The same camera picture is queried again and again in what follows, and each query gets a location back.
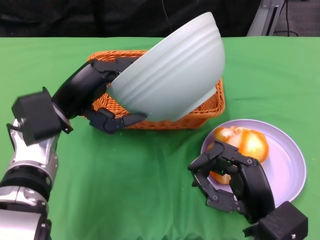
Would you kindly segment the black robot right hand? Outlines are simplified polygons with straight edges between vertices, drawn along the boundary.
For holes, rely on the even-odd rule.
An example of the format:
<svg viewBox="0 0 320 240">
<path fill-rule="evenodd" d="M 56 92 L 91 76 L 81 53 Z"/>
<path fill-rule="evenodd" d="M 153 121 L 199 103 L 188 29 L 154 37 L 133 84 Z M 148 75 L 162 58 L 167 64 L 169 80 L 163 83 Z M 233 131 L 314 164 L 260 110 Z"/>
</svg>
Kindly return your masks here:
<svg viewBox="0 0 320 240">
<path fill-rule="evenodd" d="M 192 186 L 206 197 L 206 206 L 224 212 L 238 212 L 254 224 L 271 213 L 274 196 L 260 162 L 239 149 L 216 140 L 209 151 L 201 153 L 189 166 Z M 217 189 L 208 177 L 211 172 L 229 175 L 231 192 Z"/>
</svg>

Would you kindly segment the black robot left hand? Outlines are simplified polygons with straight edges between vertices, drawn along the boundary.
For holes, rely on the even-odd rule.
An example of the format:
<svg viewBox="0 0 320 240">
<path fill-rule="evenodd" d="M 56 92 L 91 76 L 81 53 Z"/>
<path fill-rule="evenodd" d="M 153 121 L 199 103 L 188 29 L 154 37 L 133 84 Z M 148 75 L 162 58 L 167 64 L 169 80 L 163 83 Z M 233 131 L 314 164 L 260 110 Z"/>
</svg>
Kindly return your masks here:
<svg viewBox="0 0 320 240">
<path fill-rule="evenodd" d="M 97 110 L 93 108 L 93 103 L 106 93 L 108 85 L 132 63 L 128 58 L 114 61 L 88 60 L 52 97 L 55 109 L 61 113 L 61 119 L 69 121 L 84 116 L 92 127 L 108 135 L 145 120 L 147 116 L 144 113 L 127 113 L 116 117 L 104 107 Z"/>
</svg>

